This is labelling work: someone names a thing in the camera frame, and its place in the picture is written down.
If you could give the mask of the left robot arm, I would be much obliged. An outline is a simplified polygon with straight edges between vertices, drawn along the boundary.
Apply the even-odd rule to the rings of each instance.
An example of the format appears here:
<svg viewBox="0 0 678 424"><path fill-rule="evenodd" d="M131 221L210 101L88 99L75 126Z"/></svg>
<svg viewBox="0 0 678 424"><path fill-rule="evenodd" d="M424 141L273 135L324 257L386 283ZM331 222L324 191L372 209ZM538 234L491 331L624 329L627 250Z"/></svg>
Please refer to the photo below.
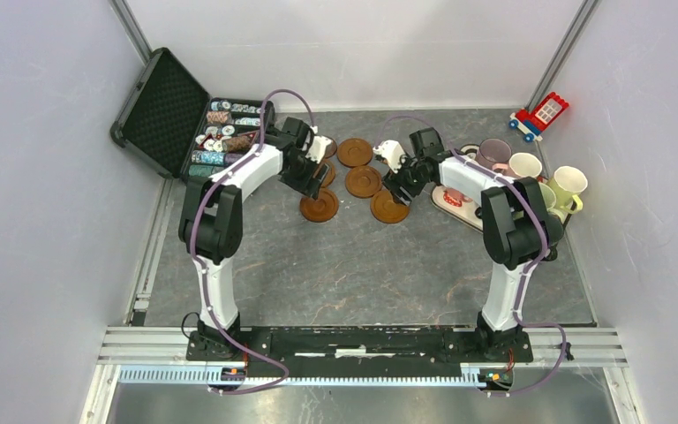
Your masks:
<svg viewBox="0 0 678 424"><path fill-rule="evenodd" d="M244 234L245 200L272 177L317 199L332 142L317 127L289 117L280 128L260 131L233 164L210 177L188 180L178 235L196 268L201 304L190 338L219 359L231 360L242 348L232 258Z"/></svg>

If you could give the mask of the dark brown coaster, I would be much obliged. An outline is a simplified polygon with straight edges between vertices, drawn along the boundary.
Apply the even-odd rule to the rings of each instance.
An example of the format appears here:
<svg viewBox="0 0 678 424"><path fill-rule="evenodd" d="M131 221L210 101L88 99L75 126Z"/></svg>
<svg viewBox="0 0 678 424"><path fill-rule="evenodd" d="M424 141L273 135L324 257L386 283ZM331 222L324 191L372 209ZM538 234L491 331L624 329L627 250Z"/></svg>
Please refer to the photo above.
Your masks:
<svg viewBox="0 0 678 424"><path fill-rule="evenodd" d="M338 145L337 145L336 141L334 139L330 139L330 143L327 146L324 157L330 158L330 157L334 156L337 152L337 149L338 149Z"/></svg>

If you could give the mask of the grooved wooden coaster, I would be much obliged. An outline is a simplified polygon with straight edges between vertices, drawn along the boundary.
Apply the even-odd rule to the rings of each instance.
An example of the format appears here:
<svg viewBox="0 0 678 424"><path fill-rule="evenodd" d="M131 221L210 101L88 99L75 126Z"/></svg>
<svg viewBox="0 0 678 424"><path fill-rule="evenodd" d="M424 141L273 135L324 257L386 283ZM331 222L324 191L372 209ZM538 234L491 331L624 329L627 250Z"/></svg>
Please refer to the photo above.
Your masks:
<svg viewBox="0 0 678 424"><path fill-rule="evenodd" d="M338 145L338 161L349 168L367 165L373 159L370 143L360 138L349 138Z"/></svg>

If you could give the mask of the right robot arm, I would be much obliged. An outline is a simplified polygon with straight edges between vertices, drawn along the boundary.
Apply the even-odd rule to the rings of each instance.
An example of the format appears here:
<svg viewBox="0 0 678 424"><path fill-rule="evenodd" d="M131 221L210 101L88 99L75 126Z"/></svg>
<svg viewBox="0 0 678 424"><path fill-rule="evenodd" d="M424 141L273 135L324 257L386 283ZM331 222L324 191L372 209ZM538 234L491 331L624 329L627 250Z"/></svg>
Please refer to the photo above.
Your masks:
<svg viewBox="0 0 678 424"><path fill-rule="evenodd" d="M524 329L522 305L534 269L563 236L547 211L539 182L505 177L453 148L433 128L411 135L413 155L396 140L373 147L389 167L383 185L395 202L408 206L431 183L473 199L480 207L482 239L493 261L489 293L478 313L474 346L485 360L497 360L516 345Z"/></svg>

